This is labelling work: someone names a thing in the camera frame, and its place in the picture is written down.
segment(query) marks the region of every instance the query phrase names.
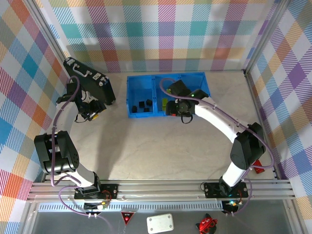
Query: black block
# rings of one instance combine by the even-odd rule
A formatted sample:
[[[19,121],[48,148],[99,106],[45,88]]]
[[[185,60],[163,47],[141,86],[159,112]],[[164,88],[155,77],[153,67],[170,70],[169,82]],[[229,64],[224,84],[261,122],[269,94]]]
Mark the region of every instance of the black block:
[[[139,108],[144,108],[145,107],[144,101],[139,101],[138,106],[139,106]]]
[[[147,106],[152,106],[152,105],[153,105],[153,101],[147,99],[147,100],[146,100],[146,105],[147,105]]]
[[[137,106],[132,106],[132,113],[136,113],[137,112]]]

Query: blue bin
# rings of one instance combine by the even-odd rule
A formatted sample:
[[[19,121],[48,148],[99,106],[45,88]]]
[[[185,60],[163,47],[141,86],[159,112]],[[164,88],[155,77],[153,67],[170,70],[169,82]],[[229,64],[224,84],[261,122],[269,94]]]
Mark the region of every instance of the blue bin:
[[[166,95],[160,89],[159,83],[163,78],[181,79],[191,91],[201,89],[210,95],[204,72],[131,76],[127,79],[127,111],[129,118],[166,116],[166,113],[162,110],[162,100],[167,98],[170,101],[174,100],[174,98]],[[171,84],[172,82],[168,80],[163,82],[165,89]],[[144,101],[145,107],[148,107],[146,106],[147,99],[152,100],[153,105],[149,107],[149,112],[144,112],[143,108],[139,108],[138,103]],[[137,107],[136,113],[132,113],[133,106]]]

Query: black bracket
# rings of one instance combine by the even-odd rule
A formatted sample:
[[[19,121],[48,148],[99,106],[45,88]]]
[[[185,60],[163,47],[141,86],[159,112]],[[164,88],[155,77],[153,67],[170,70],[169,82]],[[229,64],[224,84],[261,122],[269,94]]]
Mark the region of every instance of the black bracket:
[[[220,188],[219,183],[204,183],[204,191],[206,198],[247,198],[248,191],[246,183],[240,182],[238,185],[231,191],[231,193],[226,196],[224,195]]]
[[[118,195],[118,184],[101,184],[100,192],[90,193],[90,194],[81,194],[79,192],[75,193],[74,199],[99,199],[99,200],[111,200],[117,199]]]

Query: red triangle label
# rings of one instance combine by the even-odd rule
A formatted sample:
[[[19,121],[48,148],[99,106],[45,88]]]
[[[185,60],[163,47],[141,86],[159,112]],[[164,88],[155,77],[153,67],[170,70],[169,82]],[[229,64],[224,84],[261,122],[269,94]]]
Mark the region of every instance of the red triangle label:
[[[127,225],[132,216],[135,214],[135,212],[121,212],[123,221],[125,221],[125,224]]]

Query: plaid wall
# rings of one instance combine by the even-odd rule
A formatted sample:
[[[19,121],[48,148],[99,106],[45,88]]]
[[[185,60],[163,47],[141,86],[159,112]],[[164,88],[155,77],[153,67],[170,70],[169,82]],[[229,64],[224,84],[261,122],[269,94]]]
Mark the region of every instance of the plaid wall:
[[[34,137],[50,125],[67,75],[22,0],[0,6],[0,234],[13,234],[42,174]]]
[[[312,0],[293,0],[252,72],[275,158],[312,233]]]
[[[44,2],[37,0],[66,55],[104,72],[240,70],[276,6],[274,0]]]

